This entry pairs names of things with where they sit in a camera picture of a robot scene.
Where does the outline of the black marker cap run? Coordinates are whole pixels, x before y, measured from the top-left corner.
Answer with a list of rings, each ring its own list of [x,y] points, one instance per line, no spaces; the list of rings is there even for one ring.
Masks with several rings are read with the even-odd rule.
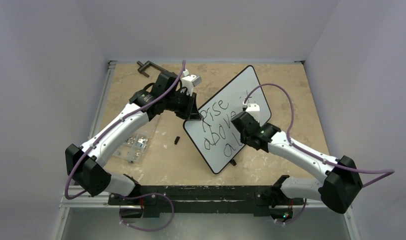
[[[175,144],[175,145],[177,145],[177,144],[178,144],[178,142],[179,142],[180,138],[181,138],[180,136],[177,136],[177,137],[175,138],[175,140],[174,140],[174,144]]]

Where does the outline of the white whiteboard black frame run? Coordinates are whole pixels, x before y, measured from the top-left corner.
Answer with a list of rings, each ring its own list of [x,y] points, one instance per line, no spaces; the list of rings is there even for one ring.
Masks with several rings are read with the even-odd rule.
[[[231,119],[243,110],[243,101],[258,104],[260,123],[272,117],[266,94],[255,68],[246,66],[207,100],[198,111],[201,120],[183,123],[183,128],[214,174],[220,173],[244,147]]]

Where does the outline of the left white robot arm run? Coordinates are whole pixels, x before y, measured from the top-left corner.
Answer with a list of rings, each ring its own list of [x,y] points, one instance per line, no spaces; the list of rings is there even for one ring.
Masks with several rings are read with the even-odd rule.
[[[97,196],[102,192],[120,195],[129,205],[140,199],[139,183],[131,176],[110,173],[105,165],[115,151],[136,132],[164,111],[183,120],[201,120],[194,87],[202,82],[199,75],[161,72],[156,81],[135,92],[123,110],[92,139],[65,150],[69,181],[75,181],[84,193]]]

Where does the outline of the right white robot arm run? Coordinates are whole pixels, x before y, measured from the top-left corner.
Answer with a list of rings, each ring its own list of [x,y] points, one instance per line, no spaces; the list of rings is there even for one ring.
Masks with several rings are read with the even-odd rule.
[[[338,159],[315,151],[288,139],[286,132],[277,126],[260,125],[245,111],[234,116],[231,122],[243,144],[282,157],[312,175],[312,179],[281,176],[272,186],[274,206],[291,199],[316,200],[344,214],[361,191],[363,183],[352,158],[344,155]]]

